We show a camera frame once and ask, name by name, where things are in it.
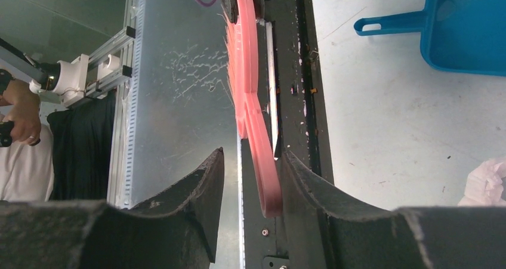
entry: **white table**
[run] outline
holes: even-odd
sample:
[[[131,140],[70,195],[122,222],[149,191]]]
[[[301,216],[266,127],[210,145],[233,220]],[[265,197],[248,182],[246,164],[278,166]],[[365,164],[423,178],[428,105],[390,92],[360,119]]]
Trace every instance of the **white table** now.
[[[454,206],[506,152],[506,78],[431,69],[419,34],[360,37],[362,17],[425,0],[313,0],[335,185],[385,209]]]

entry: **pink plastic bag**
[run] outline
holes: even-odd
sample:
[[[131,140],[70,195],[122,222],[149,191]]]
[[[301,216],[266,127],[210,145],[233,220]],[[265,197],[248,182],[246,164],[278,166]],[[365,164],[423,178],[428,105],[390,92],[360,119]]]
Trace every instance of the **pink plastic bag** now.
[[[458,206],[506,206],[502,199],[506,177],[506,157],[483,162],[467,177],[464,197]]]

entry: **person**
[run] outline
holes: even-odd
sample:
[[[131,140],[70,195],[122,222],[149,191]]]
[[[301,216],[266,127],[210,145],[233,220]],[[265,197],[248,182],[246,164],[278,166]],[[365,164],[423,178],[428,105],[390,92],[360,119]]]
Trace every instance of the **person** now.
[[[105,199],[115,96],[39,117],[41,101],[27,83],[0,67],[0,106],[12,106],[13,143],[0,148],[0,200]]]

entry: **pink brush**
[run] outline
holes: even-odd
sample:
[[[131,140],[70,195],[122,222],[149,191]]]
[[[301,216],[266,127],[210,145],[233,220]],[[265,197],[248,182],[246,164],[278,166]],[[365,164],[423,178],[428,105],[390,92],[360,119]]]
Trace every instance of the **pink brush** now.
[[[237,131],[249,139],[265,217],[281,216],[283,202],[274,155],[258,101],[258,41],[253,0],[237,0],[236,24],[227,20],[229,82],[236,109]]]

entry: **dustpan handle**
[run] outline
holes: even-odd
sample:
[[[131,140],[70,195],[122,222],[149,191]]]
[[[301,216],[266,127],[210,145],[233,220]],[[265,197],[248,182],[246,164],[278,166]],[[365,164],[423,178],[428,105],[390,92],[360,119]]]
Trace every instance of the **dustpan handle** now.
[[[361,18],[353,27],[360,36],[420,32],[425,26],[426,18],[425,11],[414,11],[412,13],[394,14],[386,17]],[[378,24],[381,28],[363,30],[364,26],[372,24]]]

